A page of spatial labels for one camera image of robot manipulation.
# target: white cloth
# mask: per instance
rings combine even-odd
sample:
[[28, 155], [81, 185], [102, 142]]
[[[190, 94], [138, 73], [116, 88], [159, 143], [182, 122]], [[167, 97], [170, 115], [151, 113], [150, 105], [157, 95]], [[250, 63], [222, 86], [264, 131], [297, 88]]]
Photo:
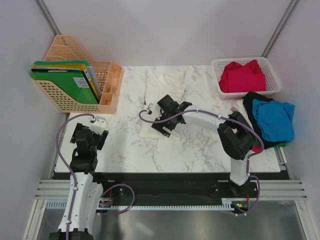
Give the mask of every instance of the white cloth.
[[[143, 114], [143, 118], [154, 121], [160, 114], [160, 107], [157, 102], [165, 95], [169, 95], [178, 103], [181, 102], [181, 97], [185, 92], [186, 85], [184, 84], [185, 72], [175, 70], [171, 74], [162, 74], [155, 72], [153, 69], [146, 70], [146, 91], [144, 109], [147, 109], [149, 104], [152, 104], [152, 114]], [[142, 122], [139, 137], [146, 139], [168, 139], [157, 130], [151, 128], [152, 123]], [[172, 131], [169, 137], [171, 140], [179, 141], [180, 135]]]
[[247, 113], [247, 110], [245, 109], [245, 106], [244, 106], [244, 100], [241, 99], [241, 100], [237, 100], [234, 102], [233, 106], [238, 109], [238, 112], [242, 114], [242, 116], [244, 117], [244, 119], [246, 120], [246, 122], [250, 125], [250, 127], [252, 129], [254, 129], [254, 127], [252, 126], [250, 120], [249, 120], [249, 117], [248, 117], [248, 113]]

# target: red towel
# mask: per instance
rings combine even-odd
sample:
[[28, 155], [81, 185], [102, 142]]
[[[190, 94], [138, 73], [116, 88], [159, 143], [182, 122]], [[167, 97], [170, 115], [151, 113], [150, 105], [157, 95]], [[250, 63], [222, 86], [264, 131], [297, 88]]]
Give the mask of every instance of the red towel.
[[220, 89], [224, 93], [242, 93], [266, 91], [266, 77], [257, 60], [242, 66], [235, 61], [225, 66]]

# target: white marble surface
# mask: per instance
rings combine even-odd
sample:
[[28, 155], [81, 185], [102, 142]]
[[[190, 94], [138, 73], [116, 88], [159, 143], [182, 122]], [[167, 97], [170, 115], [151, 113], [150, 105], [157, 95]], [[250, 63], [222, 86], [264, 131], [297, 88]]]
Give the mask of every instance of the white marble surface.
[[[230, 172], [230, 157], [224, 152], [216, 133], [194, 125], [179, 125], [180, 142], [168, 139], [139, 138], [141, 120], [138, 112], [143, 109], [146, 90], [147, 66], [125, 67], [119, 103], [115, 115], [100, 115], [106, 118], [109, 135], [103, 149], [98, 151], [96, 172], [134, 173], [186, 173], [186, 172]], [[209, 65], [198, 66], [153, 66], [160, 73], [170, 73], [175, 69], [185, 71], [187, 84], [182, 100], [199, 108], [217, 113], [231, 113], [233, 100], [220, 100], [217, 90], [208, 88], [212, 79]], [[75, 144], [70, 143], [77, 123], [89, 126], [90, 117], [84, 116], [70, 122], [66, 128], [61, 152], [70, 163]], [[59, 159], [56, 172], [68, 172]], [[251, 172], [279, 172], [275, 151], [265, 150], [253, 156]]]

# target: blue cloth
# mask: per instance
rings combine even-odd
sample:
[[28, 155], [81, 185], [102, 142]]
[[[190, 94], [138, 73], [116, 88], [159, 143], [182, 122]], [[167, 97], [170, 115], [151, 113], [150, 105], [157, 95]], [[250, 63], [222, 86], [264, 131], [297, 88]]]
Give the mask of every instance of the blue cloth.
[[252, 102], [253, 116], [261, 129], [262, 137], [269, 142], [290, 142], [294, 139], [295, 132], [292, 120], [295, 105], [279, 101]]

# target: gray wall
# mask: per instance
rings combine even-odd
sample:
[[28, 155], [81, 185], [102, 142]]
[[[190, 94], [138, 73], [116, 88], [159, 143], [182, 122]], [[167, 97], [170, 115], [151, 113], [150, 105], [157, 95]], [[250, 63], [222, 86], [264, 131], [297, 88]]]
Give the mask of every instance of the gray wall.
[[295, 138], [284, 148], [289, 169], [302, 180], [320, 224], [319, 12], [320, 1], [300, 1], [268, 58], [282, 81], [276, 98], [295, 104]]
[[290, 0], [44, 2], [61, 33], [94, 59], [150, 66], [260, 56]]
[[0, 239], [22, 239], [40, 178], [46, 177], [64, 114], [28, 76], [53, 33], [33, 0], [0, 7]]

